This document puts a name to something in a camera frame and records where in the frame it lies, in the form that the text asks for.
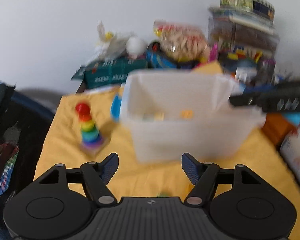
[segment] green box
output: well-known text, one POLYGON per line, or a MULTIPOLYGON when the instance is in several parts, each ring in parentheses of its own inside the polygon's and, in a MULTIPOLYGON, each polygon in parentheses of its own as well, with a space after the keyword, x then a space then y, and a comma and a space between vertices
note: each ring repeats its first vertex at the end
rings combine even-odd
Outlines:
POLYGON ((97 61, 88 66, 81 66, 72 79, 82 80, 87 89, 92 89, 124 83, 129 72, 145 68, 148 68, 148 62, 145 59, 119 58, 105 62, 97 61))

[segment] white ball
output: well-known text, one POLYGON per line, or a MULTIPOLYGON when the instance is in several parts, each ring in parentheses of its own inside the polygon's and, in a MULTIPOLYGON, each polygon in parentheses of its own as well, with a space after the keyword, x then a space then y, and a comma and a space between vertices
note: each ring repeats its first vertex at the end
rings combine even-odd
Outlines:
POLYGON ((139 37, 131 37, 128 41, 127 41, 127 52, 130 56, 140 56, 142 55, 148 45, 147 43, 140 39, 139 37))

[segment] white plastic bin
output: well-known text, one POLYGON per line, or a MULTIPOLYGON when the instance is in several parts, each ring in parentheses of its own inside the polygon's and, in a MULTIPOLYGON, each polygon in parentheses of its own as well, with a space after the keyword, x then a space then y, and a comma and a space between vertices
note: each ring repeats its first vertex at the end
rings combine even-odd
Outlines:
POLYGON ((143 70, 129 74, 122 95, 120 121, 130 128, 137 159, 155 162, 229 156, 250 131, 265 122, 256 107, 234 108, 228 103, 240 85, 225 75, 183 71, 143 70), (184 110, 192 119, 182 119, 184 110), (164 120, 143 119, 164 113, 164 120))

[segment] bunny ear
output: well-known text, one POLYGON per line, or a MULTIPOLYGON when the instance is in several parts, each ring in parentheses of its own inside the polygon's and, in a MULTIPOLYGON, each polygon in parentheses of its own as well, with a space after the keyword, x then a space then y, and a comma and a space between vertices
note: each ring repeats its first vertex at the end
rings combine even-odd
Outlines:
POLYGON ((102 21, 98 22, 97 30, 99 34, 99 39, 101 41, 106 41, 106 31, 102 21))

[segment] white wall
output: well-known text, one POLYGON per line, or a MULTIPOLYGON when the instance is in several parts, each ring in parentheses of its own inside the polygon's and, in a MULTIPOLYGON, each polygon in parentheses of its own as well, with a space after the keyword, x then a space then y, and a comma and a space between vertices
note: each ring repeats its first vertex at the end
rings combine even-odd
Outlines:
MULTIPOLYGON (((281 36, 277 62, 300 74, 300 0, 268 0, 281 36)), ((96 25, 134 31, 151 41, 153 22, 188 22, 207 31, 210 4, 219 0, 0 0, 0 80, 19 89, 73 93, 70 79, 89 58, 96 25)))

